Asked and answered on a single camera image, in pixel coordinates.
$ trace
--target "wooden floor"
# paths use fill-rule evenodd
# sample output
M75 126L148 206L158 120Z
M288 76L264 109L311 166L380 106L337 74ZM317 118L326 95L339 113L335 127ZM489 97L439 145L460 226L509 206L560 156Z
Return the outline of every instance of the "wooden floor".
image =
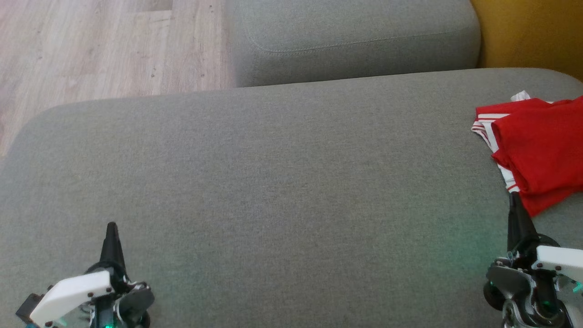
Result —
M0 162L56 105L231 87L223 2L0 0Z

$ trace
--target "gray upholstered surface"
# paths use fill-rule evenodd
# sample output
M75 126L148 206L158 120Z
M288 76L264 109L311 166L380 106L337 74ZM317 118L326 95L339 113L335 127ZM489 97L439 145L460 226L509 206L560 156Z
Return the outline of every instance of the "gray upholstered surface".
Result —
M474 68L469 0L228 0L238 86Z
M583 94L485 69L49 110L0 175L0 313L80 274L119 223L153 327L498 327L482 298L507 193L474 107ZM583 247L583 197L536 218Z

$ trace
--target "folded red garment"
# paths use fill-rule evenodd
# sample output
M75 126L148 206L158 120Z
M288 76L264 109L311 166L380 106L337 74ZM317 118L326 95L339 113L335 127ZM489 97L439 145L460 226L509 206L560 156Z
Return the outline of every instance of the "folded red garment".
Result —
M583 190L583 97L543 103L500 104L510 115L492 123L492 157L512 171L531 216Z

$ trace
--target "yellow upholstery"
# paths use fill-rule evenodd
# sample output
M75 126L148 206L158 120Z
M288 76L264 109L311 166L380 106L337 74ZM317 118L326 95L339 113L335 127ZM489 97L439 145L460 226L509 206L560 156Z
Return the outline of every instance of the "yellow upholstery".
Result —
M583 1L472 0L480 67L539 67L583 81Z

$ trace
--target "white plastic robot part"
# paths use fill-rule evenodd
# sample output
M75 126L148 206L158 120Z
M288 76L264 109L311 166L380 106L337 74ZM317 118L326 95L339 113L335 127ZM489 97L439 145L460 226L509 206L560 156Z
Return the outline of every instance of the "white plastic robot part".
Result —
M36 325L44 327L45 323L58 320L79 305L112 290L108 271L61 280L44 295L30 318Z
M534 270L556 270L557 273L583 282L583 250L553 246L538 246L536 248Z

